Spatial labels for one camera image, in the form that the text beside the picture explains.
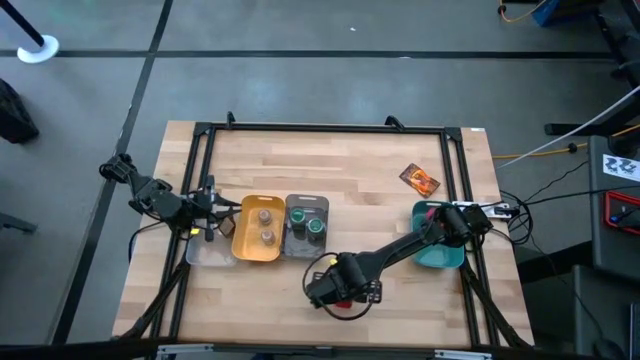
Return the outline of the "yellow plastic tray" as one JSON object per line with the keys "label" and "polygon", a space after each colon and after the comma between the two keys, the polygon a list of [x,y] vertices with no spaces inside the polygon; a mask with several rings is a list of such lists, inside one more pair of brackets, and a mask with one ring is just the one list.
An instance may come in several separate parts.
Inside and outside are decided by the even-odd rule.
{"label": "yellow plastic tray", "polygon": [[[242,211],[236,222],[232,241],[232,253],[240,260],[271,262],[281,253],[285,220],[285,202],[283,199],[267,195],[247,195],[241,202]],[[258,212],[267,209],[272,221],[264,225],[259,221]],[[266,246],[260,234],[263,230],[272,230],[276,240],[272,246]]]}

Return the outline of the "black bag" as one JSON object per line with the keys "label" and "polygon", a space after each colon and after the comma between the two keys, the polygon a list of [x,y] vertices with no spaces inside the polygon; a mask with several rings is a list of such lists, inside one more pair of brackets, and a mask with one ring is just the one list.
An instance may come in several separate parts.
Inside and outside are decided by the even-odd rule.
{"label": "black bag", "polygon": [[0,79],[0,137],[12,144],[29,142],[39,135],[20,95]]}

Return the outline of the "dark grey cabinet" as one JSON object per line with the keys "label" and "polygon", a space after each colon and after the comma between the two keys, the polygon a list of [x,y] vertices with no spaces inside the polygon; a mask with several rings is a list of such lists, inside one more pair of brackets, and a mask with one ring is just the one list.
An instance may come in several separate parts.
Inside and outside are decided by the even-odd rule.
{"label": "dark grey cabinet", "polygon": [[640,360],[631,354],[631,308],[640,304],[640,282],[583,266],[572,268],[574,349],[595,356],[605,348],[614,360]]}

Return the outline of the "black aluminium table frame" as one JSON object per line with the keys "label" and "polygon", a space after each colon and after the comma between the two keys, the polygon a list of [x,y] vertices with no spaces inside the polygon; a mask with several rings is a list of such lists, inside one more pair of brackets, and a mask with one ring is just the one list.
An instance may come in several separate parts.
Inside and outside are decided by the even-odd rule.
{"label": "black aluminium table frame", "polygon": [[161,139],[131,154],[137,169],[186,195],[215,191],[319,195],[329,201],[325,252],[232,267],[192,266],[190,231],[141,234],[119,311],[118,335],[173,343],[254,346],[260,351],[526,349],[532,333],[515,260],[489,234],[459,269],[421,267],[412,256],[385,269],[380,303],[314,307],[303,292],[341,252],[375,251],[411,231],[417,195],[399,178],[410,163],[441,181],[439,201],[487,201],[497,193],[487,138],[471,129],[385,125],[171,121]]}

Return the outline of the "white power strip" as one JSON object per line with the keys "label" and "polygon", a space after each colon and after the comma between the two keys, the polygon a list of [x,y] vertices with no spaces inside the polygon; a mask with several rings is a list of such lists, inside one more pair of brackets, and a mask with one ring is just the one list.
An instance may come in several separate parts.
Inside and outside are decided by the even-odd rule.
{"label": "white power strip", "polygon": [[477,205],[482,209],[488,218],[494,219],[510,219],[513,216],[513,208],[505,202],[497,203],[476,203],[467,201],[454,201],[453,205],[461,210]]}

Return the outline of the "white printed sticker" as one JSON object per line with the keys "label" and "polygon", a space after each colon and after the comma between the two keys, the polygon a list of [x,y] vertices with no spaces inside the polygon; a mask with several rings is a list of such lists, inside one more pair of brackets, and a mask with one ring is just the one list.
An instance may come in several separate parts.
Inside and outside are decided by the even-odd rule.
{"label": "white printed sticker", "polygon": [[609,154],[602,155],[604,174],[640,182],[640,161]]}

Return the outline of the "black cabinet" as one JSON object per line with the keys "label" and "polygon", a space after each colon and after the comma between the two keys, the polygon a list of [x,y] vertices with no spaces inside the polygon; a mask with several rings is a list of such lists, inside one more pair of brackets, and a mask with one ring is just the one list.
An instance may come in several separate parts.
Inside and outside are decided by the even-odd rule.
{"label": "black cabinet", "polygon": [[[604,173],[603,156],[610,155],[605,137],[590,137],[588,154],[591,190],[620,187],[623,194],[640,197],[640,182]],[[640,236],[615,230],[605,224],[603,197],[604,193],[589,196],[594,267],[619,276],[640,279]]]}

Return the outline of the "black pole with white base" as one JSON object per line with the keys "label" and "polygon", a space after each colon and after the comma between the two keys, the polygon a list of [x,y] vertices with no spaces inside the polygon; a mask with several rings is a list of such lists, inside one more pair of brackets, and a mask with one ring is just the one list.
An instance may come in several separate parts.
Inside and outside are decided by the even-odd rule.
{"label": "black pole with white base", "polygon": [[9,0],[0,0],[0,33],[17,46],[17,58],[27,64],[43,63],[60,50],[57,38],[38,31]]}

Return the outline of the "dark grey floor bracket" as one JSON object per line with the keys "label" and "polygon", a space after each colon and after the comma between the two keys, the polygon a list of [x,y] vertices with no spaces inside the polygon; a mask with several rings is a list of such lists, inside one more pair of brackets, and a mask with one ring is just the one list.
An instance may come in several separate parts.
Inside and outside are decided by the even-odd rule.
{"label": "dark grey floor bracket", "polygon": [[0,231],[15,229],[23,233],[34,233],[38,226],[20,218],[0,212]]}

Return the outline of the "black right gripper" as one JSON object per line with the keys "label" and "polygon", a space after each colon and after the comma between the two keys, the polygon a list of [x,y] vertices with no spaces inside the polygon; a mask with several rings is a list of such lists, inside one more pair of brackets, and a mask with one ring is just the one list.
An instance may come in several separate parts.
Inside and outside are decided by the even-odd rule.
{"label": "black right gripper", "polygon": [[337,303],[380,303],[382,282],[365,277],[355,253],[340,253],[325,273],[314,272],[305,294],[315,306]]}

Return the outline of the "blue box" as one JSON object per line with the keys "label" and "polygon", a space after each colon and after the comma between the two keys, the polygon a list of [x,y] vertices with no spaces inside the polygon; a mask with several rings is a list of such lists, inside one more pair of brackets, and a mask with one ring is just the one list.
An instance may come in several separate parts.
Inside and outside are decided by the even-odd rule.
{"label": "blue box", "polygon": [[544,0],[531,14],[541,27],[584,18],[594,13],[604,0]]}

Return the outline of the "black stand legs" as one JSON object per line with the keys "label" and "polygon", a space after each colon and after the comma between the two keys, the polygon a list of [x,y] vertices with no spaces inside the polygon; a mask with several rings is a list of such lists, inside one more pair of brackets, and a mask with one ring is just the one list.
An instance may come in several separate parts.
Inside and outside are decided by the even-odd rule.
{"label": "black stand legs", "polygon": [[[609,48],[616,67],[610,72],[614,80],[624,81],[631,89],[640,86],[640,7],[631,4],[631,0],[617,0],[624,11],[623,24],[630,30],[622,33],[613,28],[614,20],[598,10],[595,20]],[[631,122],[640,121],[640,90],[633,98],[625,100],[622,105],[598,120],[579,129],[578,124],[548,123],[544,132],[550,136],[563,136],[571,133],[575,136],[609,136],[631,130]]]}

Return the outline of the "grey plastic tray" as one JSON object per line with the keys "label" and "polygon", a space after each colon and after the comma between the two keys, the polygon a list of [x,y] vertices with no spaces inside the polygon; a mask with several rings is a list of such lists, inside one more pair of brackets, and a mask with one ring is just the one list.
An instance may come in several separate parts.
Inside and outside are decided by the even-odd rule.
{"label": "grey plastic tray", "polygon": [[[290,194],[285,200],[286,213],[281,250],[284,256],[291,258],[314,259],[325,252],[328,233],[329,201],[319,195]],[[320,218],[326,225],[326,237],[323,242],[310,242],[306,227],[304,232],[294,232],[289,222],[289,213],[294,207],[302,207],[307,222],[312,218]]]}

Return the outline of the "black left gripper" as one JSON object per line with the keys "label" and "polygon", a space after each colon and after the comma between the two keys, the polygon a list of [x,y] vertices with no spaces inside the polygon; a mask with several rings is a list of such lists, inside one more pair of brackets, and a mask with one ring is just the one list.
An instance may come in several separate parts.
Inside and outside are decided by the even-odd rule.
{"label": "black left gripper", "polygon": [[222,222],[227,218],[233,218],[237,211],[216,212],[214,216],[213,208],[216,207],[241,207],[241,204],[232,200],[225,199],[215,192],[215,178],[213,175],[206,175],[204,184],[197,190],[189,193],[189,199],[195,207],[195,218],[205,220],[205,240],[214,240],[213,225],[216,222]]}

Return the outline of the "orange spice packet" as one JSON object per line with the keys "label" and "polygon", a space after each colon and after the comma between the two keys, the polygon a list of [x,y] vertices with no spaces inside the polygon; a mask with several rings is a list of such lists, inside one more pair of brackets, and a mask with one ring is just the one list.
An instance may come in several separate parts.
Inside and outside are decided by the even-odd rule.
{"label": "orange spice packet", "polygon": [[401,172],[399,178],[424,198],[430,197],[441,185],[438,180],[429,176],[415,163],[410,163]]}

